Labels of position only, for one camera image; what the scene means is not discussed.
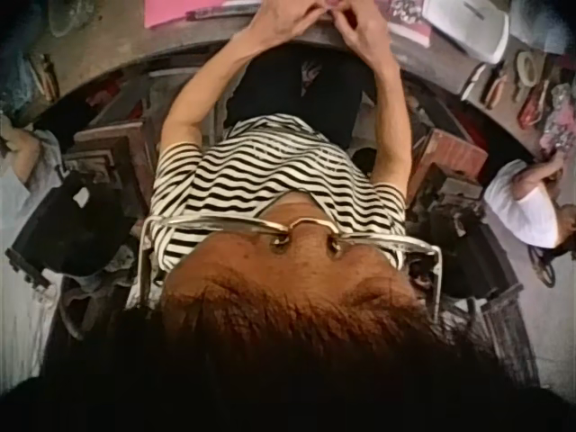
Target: wooden crate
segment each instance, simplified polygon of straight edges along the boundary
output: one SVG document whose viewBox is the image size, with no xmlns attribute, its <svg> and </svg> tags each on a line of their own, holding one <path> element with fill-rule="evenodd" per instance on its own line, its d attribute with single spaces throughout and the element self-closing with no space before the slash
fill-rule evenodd
<svg viewBox="0 0 576 432">
<path fill-rule="evenodd" d="M 432 130 L 426 144 L 414 155 L 412 176 L 408 185 L 408 206 L 410 207 L 416 197 L 432 164 L 477 179 L 487 159 L 488 153 L 474 144 L 443 130 Z"/>
</svg>

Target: black and white striped shirt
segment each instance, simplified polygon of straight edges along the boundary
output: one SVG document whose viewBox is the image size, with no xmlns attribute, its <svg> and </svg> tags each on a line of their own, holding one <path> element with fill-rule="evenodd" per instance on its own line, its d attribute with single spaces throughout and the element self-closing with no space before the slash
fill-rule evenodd
<svg viewBox="0 0 576 432">
<path fill-rule="evenodd" d="M 187 143 L 167 150 L 158 163 L 152 214 L 257 217 L 289 192 L 309 194 L 345 233 L 405 234 L 398 189 L 372 185 L 343 150 L 283 114 L 242 121 L 205 152 Z M 153 226 L 160 267 L 169 272 L 208 235 Z M 395 267 L 403 266 L 402 254 L 387 256 Z"/>
</svg>

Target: wooden table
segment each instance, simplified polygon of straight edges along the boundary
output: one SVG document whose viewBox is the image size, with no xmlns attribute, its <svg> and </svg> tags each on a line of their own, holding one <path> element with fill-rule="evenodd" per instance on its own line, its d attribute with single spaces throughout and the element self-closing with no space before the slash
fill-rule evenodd
<svg viewBox="0 0 576 432">
<path fill-rule="evenodd" d="M 37 58 L 41 53 L 50 55 L 61 93 L 67 95 L 116 69 L 158 55 L 227 41 L 248 22 L 247 17 L 221 18 L 203 22 L 173 22 L 148 30 L 144 28 L 142 0 L 97 0 L 94 18 L 86 27 L 59 39 L 52 37 L 46 29 L 33 47 L 32 56 Z M 341 49 L 345 47 L 338 32 L 329 24 L 314 26 L 299 41 Z M 432 36 L 430 49 L 392 35 L 392 50 L 404 70 L 454 95 L 463 92 L 474 70 L 481 64 L 437 33 Z M 482 87 L 481 80 L 470 96 L 471 104 L 479 108 L 482 107 L 478 92 Z M 39 100 L 35 101 L 34 115 L 48 107 L 45 103 L 38 103 Z M 517 131 L 515 119 L 518 113 L 514 112 L 517 107 L 505 102 L 503 100 L 499 106 L 499 113 L 487 112 L 487 115 L 525 146 L 532 148 L 533 137 Z M 507 112 L 506 115 L 500 116 L 500 110 Z"/>
</svg>

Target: person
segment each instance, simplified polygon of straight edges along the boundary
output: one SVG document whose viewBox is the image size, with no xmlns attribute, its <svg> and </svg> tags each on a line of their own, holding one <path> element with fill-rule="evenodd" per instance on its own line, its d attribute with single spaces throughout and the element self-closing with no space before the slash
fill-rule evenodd
<svg viewBox="0 0 576 432">
<path fill-rule="evenodd" d="M 339 147 L 354 106 L 337 99 L 360 97 L 356 60 L 338 55 L 302 96 L 301 53 L 274 49 L 328 10 L 378 89 L 371 180 Z M 203 118 L 250 60 L 225 140 L 204 148 Z M 160 151 L 147 222 L 169 272 L 159 305 L 141 298 L 64 364 L 5 395 L 4 421 L 29 430 L 573 424 L 569 403 L 522 386 L 460 329 L 434 325 L 401 272 L 404 251 L 423 246 L 405 238 L 410 127 L 374 0 L 264 0 L 176 98 Z"/>
<path fill-rule="evenodd" d="M 518 239 L 554 249 L 576 231 L 576 206 L 557 203 L 566 155 L 558 151 L 544 163 L 522 160 L 505 165 L 492 180 L 484 201 Z"/>
<path fill-rule="evenodd" d="M 48 131 L 13 127 L 0 115 L 0 137 L 8 151 L 0 160 L 0 392 L 40 370 L 55 305 L 36 301 L 32 287 L 5 256 L 52 187 L 62 184 L 58 141 Z M 61 276 L 54 278 L 56 284 Z"/>
</svg>

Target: leg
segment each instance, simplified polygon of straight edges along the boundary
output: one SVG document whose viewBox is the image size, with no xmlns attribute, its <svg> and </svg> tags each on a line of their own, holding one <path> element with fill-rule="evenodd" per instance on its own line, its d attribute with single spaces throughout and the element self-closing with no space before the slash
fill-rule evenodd
<svg viewBox="0 0 576 432">
<path fill-rule="evenodd" d="M 260 115 L 298 115 L 301 109 L 303 48 L 283 45 L 255 58 L 228 100 L 224 127 Z"/>
<path fill-rule="evenodd" d="M 374 73 L 360 58 L 344 52 L 324 51 L 320 61 L 322 70 L 304 96 L 302 119 L 347 149 L 362 93 L 375 95 Z"/>
</svg>

